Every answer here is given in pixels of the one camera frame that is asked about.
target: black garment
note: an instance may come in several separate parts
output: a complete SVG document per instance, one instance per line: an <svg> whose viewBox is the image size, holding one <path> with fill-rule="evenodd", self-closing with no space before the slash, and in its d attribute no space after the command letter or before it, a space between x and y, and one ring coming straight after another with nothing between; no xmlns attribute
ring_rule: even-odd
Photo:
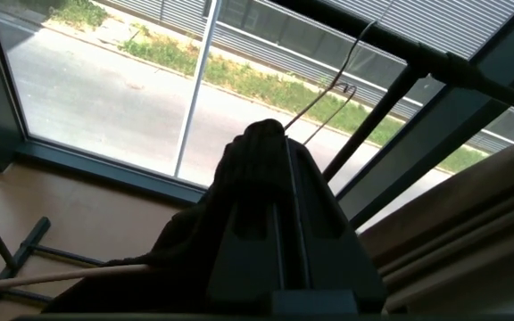
<svg viewBox="0 0 514 321"><path fill-rule="evenodd" d="M285 133L267 119L250 125L225 148L214 182L194 207L163 228L152 250L105 266L147 264L150 273L85 278L55 298L43 313L196 312L205 292L232 202L247 195L284 197Z"/></svg>

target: building facade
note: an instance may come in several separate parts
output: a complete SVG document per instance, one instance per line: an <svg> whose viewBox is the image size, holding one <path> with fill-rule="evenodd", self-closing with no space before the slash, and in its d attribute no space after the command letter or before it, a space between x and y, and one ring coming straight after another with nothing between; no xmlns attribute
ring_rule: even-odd
<svg viewBox="0 0 514 321"><path fill-rule="evenodd" d="M130 12L201 36L211 0L108 0ZM344 10L377 19L387 1L330 0ZM381 24L439 50L469 58L514 13L514 1L395 0ZM312 81L331 79L341 68L353 38L262 0L223 0L213 41L257 61L268 62ZM359 44L342 77L356 85L357 97L374 105L406 63L373 46ZM409 119L443 87L421 79L394 106ZM514 108L509 108L469 142L486 152L514 143Z"/></svg>

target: floor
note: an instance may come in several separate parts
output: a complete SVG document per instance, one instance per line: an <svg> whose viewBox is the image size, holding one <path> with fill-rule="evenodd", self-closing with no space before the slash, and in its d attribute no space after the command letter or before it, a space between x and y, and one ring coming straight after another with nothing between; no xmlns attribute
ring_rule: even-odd
<svg viewBox="0 0 514 321"><path fill-rule="evenodd" d="M51 228L42 245L99 260L142 254L178 208L92 185L47 170L14 164L0 175L0 234L11 253L42 217ZM0 271L4 262L0 257ZM79 267L31 257L20 276L67 271ZM76 280L34 284L20 289L55 296ZM1 301L0 320L38 309Z"/></svg>

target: beige cable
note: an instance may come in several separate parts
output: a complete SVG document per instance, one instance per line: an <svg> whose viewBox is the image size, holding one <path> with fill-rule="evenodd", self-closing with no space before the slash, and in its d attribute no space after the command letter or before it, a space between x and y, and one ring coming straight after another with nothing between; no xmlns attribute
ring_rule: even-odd
<svg viewBox="0 0 514 321"><path fill-rule="evenodd" d="M0 280L0 290L20 285L41 284L45 282L71 280L81 277L112 276L120 274L139 273L146 272L151 269L152 268L148 267L147 265L139 264L119 267L91 267L79 271L49 273L41 276L15 277Z"/></svg>

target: pavement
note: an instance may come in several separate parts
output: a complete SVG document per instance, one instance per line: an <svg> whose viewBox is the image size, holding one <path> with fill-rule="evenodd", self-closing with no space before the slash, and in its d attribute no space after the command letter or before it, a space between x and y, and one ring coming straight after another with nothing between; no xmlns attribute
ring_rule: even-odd
<svg viewBox="0 0 514 321"><path fill-rule="evenodd" d="M33 136L170 175L193 81L0 13L0 39ZM290 116L202 86L179 178L209 185L225 144L254 121ZM290 137L316 126L299 120ZM320 170L347 136L322 129L307 144ZM338 192L378 151L364 144L331 180ZM431 170L362 229L450 175Z"/></svg>

